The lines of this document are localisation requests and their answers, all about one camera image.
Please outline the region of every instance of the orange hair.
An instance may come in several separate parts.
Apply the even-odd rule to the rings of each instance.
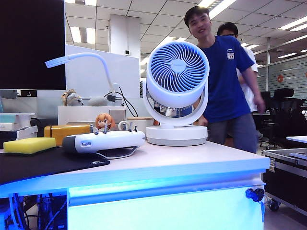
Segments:
[[[96,128],[99,129],[98,121],[99,121],[99,120],[102,121],[102,120],[105,120],[105,119],[107,120],[108,123],[111,123],[110,125],[107,126],[108,128],[115,127],[115,121],[114,121],[113,117],[111,117],[111,115],[109,115],[109,114],[101,113],[101,114],[99,114],[99,115],[96,117],[96,121],[95,121],[95,123],[96,123]]]

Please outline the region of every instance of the blue t-shirt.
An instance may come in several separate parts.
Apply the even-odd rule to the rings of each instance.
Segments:
[[[215,43],[209,48],[202,48],[202,51],[210,65],[209,99],[204,117],[212,123],[250,113],[236,68],[243,72],[254,62],[241,44],[231,36],[216,36]]]

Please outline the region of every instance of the yellow sponge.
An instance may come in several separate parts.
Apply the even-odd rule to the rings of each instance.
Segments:
[[[32,154],[56,146],[55,138],[26,138],[3,143],[3,151]]]

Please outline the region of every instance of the fan stand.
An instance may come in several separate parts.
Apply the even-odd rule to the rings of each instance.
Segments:
[[[146,80],[143,80],[143,101],[149,114],[161,123],[160,126],[146,128],[149,143],[164,146],[192,146],[206,142],[207,127],[187,124],[192,124],[203,114],[208,102],[208,82],[204,86],[199,105],[185,117],[170,118],[154,110],[147,98]]]

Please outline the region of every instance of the gray pants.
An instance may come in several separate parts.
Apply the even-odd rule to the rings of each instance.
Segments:
[[[251,114],[208,124],[208,141],[223,145],[227,134],[233,137],[236,149],[256,153],[258,137]]]

